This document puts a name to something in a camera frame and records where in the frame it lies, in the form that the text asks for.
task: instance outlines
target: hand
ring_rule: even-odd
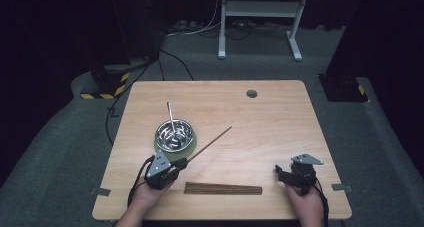
[[[136,188],[133,199],[130,206],[122,215],[121,219],[116,224],[119,226],[137,226],[140,227],[143,221],[143,216],[151,210],[159,202],[160,198],[168,191],[169,188],[174,184],[174,182],[167,185],[162,190],[155,190],[150,188],[144,182],[144,177],[140,177],[138,180],[138,187]]]
[[[321,188],[318,182],[316,186],[318,189]],[[300,225],[302,227],[321,227],[323,207],[318,191],[311,186],[308,193],[301,196],[291,185],[286,184],[286,189]]]

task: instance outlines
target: wooden table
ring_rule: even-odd
[[[256,98],[247,96],[249,90]],[[129,189],[154,151],[154,133],[168,120],[189,122],[203,148],[148,213],[151,220],[295,219],[275,164],[290,172],[291,157],[308,153],[324,162],[315,166],[330,206],[330,219],[352,212],[304,84],[300,81],[152,81],[133,85],[101,184],[109,196],[97,196],[93,217],[119,219]],[[262,186],[262,195],[188,195],[186,182]]]

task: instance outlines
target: gray carpet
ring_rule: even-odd
[[[317,74],[324,73],[343,30],[300,29],[303,55],[295,62],[283,32],[252,33],[227,39],[227,58],[217,59],[218,39],[199,35],[167,37],[162,49],[185,62],[195,80],[302,80],[342,182],[353,215],[330,226],[424,226],[424,183],[404,152],[382,111],[372,84],[358,81],[368,103],[328,102]],[[247,32],[231,30],[242,38]],[[190,80],[184,66],[161,53],[165,80]],[[130,82],[142,73],[136,69]],[[105,121],[114,100],[84,100],[79,91],[89,73],[72,83],[75,98],[34,138],[0,190],[0,226],[111,226],[91,216],[93,189],[100,186],[111,151]],[[158,62],[138,81],[162,80]],[[117,102],[121,115],[128,92]],[[120,116],[109,119],[114,139]],[[152,222],[149,226],[283,226],[269,222]]]

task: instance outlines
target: black cable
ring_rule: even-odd
[[[165,81],[165,76],[163,75],[162,63],[160,62],[159,58],[158,58],[158,63],[159,63],[160,71],[162,72],[162,81]]]
[[[212,16],[211,21],[209,22],[209,24],[208,24],[206,27],[200,27],[200,29],[199,29],[199,30],[196,30],[196,31],[193,31],[193,32],[185,32],[185,33],[174,33],[174,34],[168,34],[168,35],[165,35],[165,37],[168,37],[168,36],[175,36],[175,35],[185,35],[185,34],[197,34],[197,33],[203,32],[203,31],[205,31],[205,30],[208,30],[208,29],[209,29],[209,27],[211,26],[212,22],[215,20],[216,13],[217,13],[217,9],[218,9],[218,0],[215,0],[214,13],[213,13],[213,16]]]
[[[124,95],[124,93],[127,92],[127,90],[132,87],[132,85],[144,74],[144,72],[146,72],[146,70],[149,68],[149,66],[151,64],[152,63],[149,63],[148,65],[142,67],[142,68],[144,68],[144,70],[141,72],[141,74],[139,74],[137,76],[137,78],[124,91],[122,91],[122,93],[115,99],[115,102],[113,102],[112,106],[110,108],[108,108],[108,113],[107,113],[106,121],[105,121],[105,128],[106,128],[107,138],[109,140],[109,143],[112,146],[113,146],[113,141],[112,141],[112,138],[110,137],[110,133],[109,133],[109,116],[113,113],[113,111],[115,111],[115,105],[121,99],[121,97]]]
[[[227,33],[225,33],[225,36],[229,39],[232,39],[232,40],[244,40],[252,34],[252,28],[248,28],[248,29],[249,29],[249,32],[247,33],[247,35],[243,36],[242,38],[234,38],[234,37],[231,37],[230,35],[228,35]]]
[[[218,32],[218,34],[215,34],[215,35],[213,35],[213,36],[206,36],[206,35],[204,35],[204,34],[202,34],[202,33],[198,33],[198,35],[200,35],[200,36],[202,36],[202,37],[204,37],[204,38],[210,38],[210,39],[212,39],[212,38],[216,38],[216,37],[218,37],[219,36],[219,31],[217,31],[217,30],[214,30],[214,32]]]
[[[142,185],[142,184],[146,183],[146,182],[143,182],[143,183],[141,183],[141,184],[137,185],[138,180],[139,180],[139,179],[140,179],[140,177],[141,177],[141,173],[143,173],[144,167],[146,167],[147,163],[149,163],[149,162],[153,162],[153,160],[154,160],[154,159],[155,159],[155,156],[154,156],[154,155],[150,156],[150,158],[148,158],[148,159],[146,159],[146,161],[144,161],[143,165],[141,166],[140,170],[138,171],[137,178],[135,179],[134,184],[133,184],[133,187],[131,188],[130,193],[128,194],[127,207],[128,207],[128,206],[130,206],[130,204],[131,204],[132,197],[134,196],[134,192],[135,192],[135,190],[136,190],[136,189],[137,189],[140,185]]]
[[[177,59],[178,61],[180,61],[180,62],[184,65],[185,69],[187,70],[187,73],[190,75],[191,80],[193,80],[193,81],[194,81],[193,75],[191,75],[191,72],[190,72],[190,70],[188,69],[187,65],[184,63],[184,61],[182,61],[182,60],[181,60],[180,58],[178,58],[177,56],[175,56],[175,55],[173,55],[173,54],[170,54],[170,53],[168,53],[168,52],[166,52],[166,51],[164,51],[164,50],[162,50],[162,49],[159,49],[159,51],[160,51],[160,52],[163,52],[163,53],[165,53],[165,54],[167,54],[167,55],[169,55],[169,56],[172,56],[172,57],[174,57],[175,59]]]
[[[253,29],[258,29],[258,28],[273,28],[271,30],[254,30],[253,33],[279,33],[279,32],[285,32],[288,28],[290,28],[291,26],[286,26],[284,29],[282,30],[277,30],[278,28],[280,28],[282,26],[280,25],[274,25],[274,26],[267,26],[267,25],[258,25],[255,27],[252,27]]]
[[[321,202],[322,202],[322,207],[324,210],[324,227],[328,227],[328,214],[329,214],[329,207],[328,207],[328,200],[324,195],[324,192],[322,191],[322,187],[321,187],[321,183],[319,182],[318,179],[316,179],[320,185],[320,189],[318,189],[318,187],[315,186],[315,184],[312,185],[312,187],[314,187],[314,189],[316,189],[319,193],[319,197],[321,198]]]
[[[141,63],[139,65],[131,66],[131,67],[126,68],[126,69],[120,69],[120,70],[110,69],[107,72],[109,74],[126,74],[126,73],[129,73],[129,72],[138,70],[138,69],[142,69],[142,68],[144,68],[144,67],[146,67],[147,65],[150,65],[150,64],[151,64],[150,61],[146,61],[146,62],[143,62],[143,63]]]

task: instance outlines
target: wire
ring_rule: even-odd
[[[177,56],[175,56],[175,55],[173,55],[173,54],[170,54],[170,53],[168,53],[168,52],[166,52],[166,51],[164,51],[164,50],[162,50],[162,49],[159,49],[159,51],[160,51],[160,52],[163,52],[163,53],[165,53],[165,54],[167,54],[167,55],[169,55],[169,56],[172,56],[172,57],[174,57],[175,59],[177,59],[178,61],[180,61],[180,62],[184,65],[185,69],[187,70],[187,73],[190,75],[191,80],[193,80],[193,81],[194,81],[193,75],[191,75],[191,72],[190,72],[190,70],[188,69],[187,65],[184,63],[184,61],[182,61],[182,60],[181,60],[180,58],[178,58]]]
[[[197,33],[198,35],[200,35],[200,36],[202,36],[202,37],[205,37],[205,38],[215,38],[215,37],[218,37],[219,36],[219,33],[220,33],[220,29],[215,29],[215,27],[217,27],[218,25],[220,25],[221,24],[221,22],[219,22],[219,23],[217,23],[216,25],[214,25],[214,26],[211,26],[211,27],[209,27],[207,30],[205,30],[205,31],[203,31],[203,32],[207,32],[207,31],[209,31],[209,30],[212,30],[213,32],[218,32],[218,34],[217,35],[214,35],[214,36],[206,36],[206,35],[203,35],[203,34],[201,34],[201,33]]]
[[[256,27],[253,27],[253,29],[256,29],[254,32],[255,33],[278,33],[278,32],[285,32],[288,28],[290,28],[291,26],[286,26],[284,29],[282,30],[277,30],[278,28],[283,27],[281,25],[273,25],[273,26],[268,26],[268,25],[259,25]],[[258,30],[258,28],[273,28],[271,30]]]
[[[163,75],[162,63],[160,62],[159,58],[158,58],[158,63],[159,63],[160,71],[162,72],[162,81],[165,81],[165,76]]]
[[[149,63],[148,65],[143,67],[144,70],[137,76],[137,78],[124,91],[122,91],[122,93],[115,99],[115,102],[113,102],[112,106],[110,108],[108,108],[108,113],[107,113],[106,121],[105,121],[105,128],[106,128],[107,138],[109,140],[109,143],[112,146],[113,146],[113,141],[112,141],[112,138],[111,138],[110,133],[109,133],[109,117],[115,111],[116,103],[121,99],[121,97],[124,95],[124,93],[127,92],[127,90],[130,89],[132,87],[132,85],[144,74],[144,72],[146,72],[146,70],[149,68],[149,66],[152,63]]]
[[[138,171],[137,178],[134,181],[133,187],[131,188],[130,192],[128,193],[127,207],[129,207],[131,202],[132,202],[132,198],[134,196],[135,190],[140,185],[146,183],[146,182],[142,182],[141,184],[137,185],[138,180],[140,179],[141,174],[143,173],[144,167],[146,167],[147,163],[149,163],[149,162],[152,163],[154,159],[155,159],[154,155],[150,156],[150,158],[148,158],[148,159],[146,159],[146,161],[144,161],[143,165],[141,166],[140,170]]]
[[[318,180],[318,178],[316,178],[316,180],[318,181],[320,188],[318,189],[318,187],[315,184],[313,184],[312,187],[314,187],[314,189],[316,189],[319,193],[319,196],[320,196],[321,201],[322,201],[322,207],[324,209],[324,226],[328,227],[328,212],[329,212],[328,201],[327,201],[327,198],[324,195],[324,192],[322,191],[321,182]]]
[[[244,37],[241,37],[241,38],[234,38],[234,37],[231,37],[230,35],[228,35],[227,33],[225,33],[225,36],[226,37],[228,37],[229,39],[232,39],[232,40],[244,40],[244,39],[246,39],[247,37],[249,37],[250,35],[252,34],[252,28],[249,28],[249,32],[247,33],[247,35],[246,36],[244,36]]]
[[[218,0],[215,0],[215,9],[214,9],[214,11],[213,11],[212,19],[211,19],[211,21],[209,22],[209,24],[208,24],[205,28],[200,29],[200,30],[197,30],[197,31],[193,31],[193,32],[184,32],[184,33],[168,34],[168,35],[165,35],[164,37],[175,36],[175,35],[190,35],[190,34],[197,34],[197,33],[203,32],[203,31],[205,31],[205,30],[208,30],[208,29],[209,29],[209,26],[211,26],[212,22],[213,22],[213,21],[214,21],[214,19],[215,19],[217,9],[218,9]]]

